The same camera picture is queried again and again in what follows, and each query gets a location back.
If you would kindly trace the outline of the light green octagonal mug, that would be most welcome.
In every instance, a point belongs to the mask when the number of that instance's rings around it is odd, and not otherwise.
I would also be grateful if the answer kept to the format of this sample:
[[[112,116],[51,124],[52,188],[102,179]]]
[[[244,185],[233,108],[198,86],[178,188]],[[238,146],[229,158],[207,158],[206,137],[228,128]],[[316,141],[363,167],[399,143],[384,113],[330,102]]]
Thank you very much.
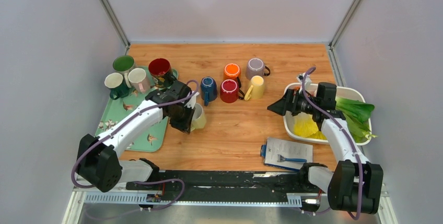
[[[196,103],[194,108],[195,111],[192,117],[191,131],[203,129],[207,122],[203,107],[199,103]]]

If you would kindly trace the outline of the yellow mug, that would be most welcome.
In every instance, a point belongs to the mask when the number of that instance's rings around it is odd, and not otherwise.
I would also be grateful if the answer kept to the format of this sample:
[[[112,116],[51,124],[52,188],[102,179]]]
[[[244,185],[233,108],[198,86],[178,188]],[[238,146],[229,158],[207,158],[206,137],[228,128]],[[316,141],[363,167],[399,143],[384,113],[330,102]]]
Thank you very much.
[[[257,100],[261,99],[264,95],[265,83],[262,76],[253,76],[249,82],[249,88],[244,96],[244,100]]]

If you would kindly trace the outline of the dark blue octagonal mug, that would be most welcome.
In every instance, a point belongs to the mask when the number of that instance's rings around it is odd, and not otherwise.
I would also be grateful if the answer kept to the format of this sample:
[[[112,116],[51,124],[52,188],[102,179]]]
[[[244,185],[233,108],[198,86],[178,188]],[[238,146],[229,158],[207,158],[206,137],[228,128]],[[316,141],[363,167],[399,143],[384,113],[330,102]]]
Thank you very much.
[[[214,78],[204,77],[200,83],[201,98],[205,106],[208,106],[210,102],[214,101],[218,97],[217,84]]]

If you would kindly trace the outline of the black skull mug red inside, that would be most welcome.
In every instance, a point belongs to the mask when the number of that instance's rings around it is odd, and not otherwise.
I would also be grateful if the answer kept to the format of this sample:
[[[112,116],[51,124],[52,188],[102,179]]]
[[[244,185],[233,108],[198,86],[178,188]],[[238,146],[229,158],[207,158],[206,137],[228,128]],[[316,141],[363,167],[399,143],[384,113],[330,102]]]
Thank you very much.
[[[155,86],[163,89],[170,87],[177,78],[173,74],[170,62],[165,58],[157,58],[150,62],[148,66]]]

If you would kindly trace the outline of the pink octagonal mug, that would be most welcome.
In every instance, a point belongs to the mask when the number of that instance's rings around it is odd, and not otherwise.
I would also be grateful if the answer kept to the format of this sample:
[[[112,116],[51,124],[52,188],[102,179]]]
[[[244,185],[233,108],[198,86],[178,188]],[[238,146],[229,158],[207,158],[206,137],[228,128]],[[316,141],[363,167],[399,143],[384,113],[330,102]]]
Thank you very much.
[[[135,68],[128,75],[130,84],[139,93],[146,94],[151,89],[151,85],[146,71],[143,68]]]

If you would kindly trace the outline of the red mug black handle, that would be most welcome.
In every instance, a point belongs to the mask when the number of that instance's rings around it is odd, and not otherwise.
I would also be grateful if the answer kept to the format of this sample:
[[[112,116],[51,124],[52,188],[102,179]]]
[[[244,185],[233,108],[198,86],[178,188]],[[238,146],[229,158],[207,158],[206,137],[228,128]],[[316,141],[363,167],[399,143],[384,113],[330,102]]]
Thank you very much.
[[[237,81],[226,79],[220,85],[220,98],[225,103],[234,103],[237,100],[244,100],[244,93]]]

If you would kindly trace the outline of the dark green octagonal mug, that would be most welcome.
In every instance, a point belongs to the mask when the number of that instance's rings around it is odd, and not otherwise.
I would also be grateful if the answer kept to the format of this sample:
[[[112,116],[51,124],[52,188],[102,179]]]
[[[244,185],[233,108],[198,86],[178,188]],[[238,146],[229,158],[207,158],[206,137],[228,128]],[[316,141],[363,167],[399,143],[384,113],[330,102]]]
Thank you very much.
[[[120,73],[109,74],[104,85],[110,90],[109,97],[112,100],[122,99],[130,95],[130,87],[125,83],[125,79]]]

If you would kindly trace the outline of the cream floral mug green inside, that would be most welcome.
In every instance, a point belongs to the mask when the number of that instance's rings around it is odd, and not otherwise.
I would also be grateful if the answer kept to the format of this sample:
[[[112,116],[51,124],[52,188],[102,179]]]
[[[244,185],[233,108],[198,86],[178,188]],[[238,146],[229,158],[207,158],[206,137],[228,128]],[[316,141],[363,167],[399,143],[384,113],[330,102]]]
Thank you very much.
[[[129,73],[136,68],[135,60],[129,55],[122,55],[113,61],[112,67],[123,76],[125,84],[131,88]]]

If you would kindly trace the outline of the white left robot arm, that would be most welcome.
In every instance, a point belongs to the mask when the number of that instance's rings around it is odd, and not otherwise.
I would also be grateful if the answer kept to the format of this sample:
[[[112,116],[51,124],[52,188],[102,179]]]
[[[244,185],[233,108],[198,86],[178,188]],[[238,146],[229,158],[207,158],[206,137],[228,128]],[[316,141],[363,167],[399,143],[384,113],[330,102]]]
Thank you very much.
[[[191,132],[198,89],[191,89],[179,80],[169,88],[152,90],[128,116],[109,130],[80,140],[77,160],[71,171],[72,183],[78,188],[95,187],[108,192],[119,183],[141,183],[148,190],[155,189],[160,176],[146,159],[120,161],[120,155],[138,136],[152,126],[169,118],[170,125],[186,134]],[[81,185],[79,175],[89,185]]]

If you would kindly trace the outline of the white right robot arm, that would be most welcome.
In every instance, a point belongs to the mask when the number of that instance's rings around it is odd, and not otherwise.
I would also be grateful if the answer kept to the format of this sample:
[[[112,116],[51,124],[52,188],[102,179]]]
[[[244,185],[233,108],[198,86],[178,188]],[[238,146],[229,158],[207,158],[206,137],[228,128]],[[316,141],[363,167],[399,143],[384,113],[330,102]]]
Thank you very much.
[[[271,112],[312,115],[318,129],[337,160],[334,171],[318,163],[307,162],[301,168],[298,185],[305,192],[316,187],[327,193],[333,210],[348,212],[354,219],[360,214],[376,214],[383,181],[381,165],[370,162],[357,147],[347,127],[345,115],[336,107],[337,86],[321,82],[315,96],[304,87],[287,89],[281,99],[267,107]]]

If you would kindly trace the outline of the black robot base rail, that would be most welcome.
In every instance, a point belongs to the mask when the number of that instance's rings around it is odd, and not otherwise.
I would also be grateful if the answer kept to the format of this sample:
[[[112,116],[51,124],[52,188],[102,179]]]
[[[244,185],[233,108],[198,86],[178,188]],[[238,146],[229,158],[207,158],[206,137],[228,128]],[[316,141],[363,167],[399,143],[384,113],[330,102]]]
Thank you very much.
[[[180,192],[180,201],[283,203],[294,193],[304,197],[325,196],[314,185],[304,184],[297,172],[186,171],[161,170],[149,178],[159,185],[126,184],[127,190],[163,193],[172,200]]]

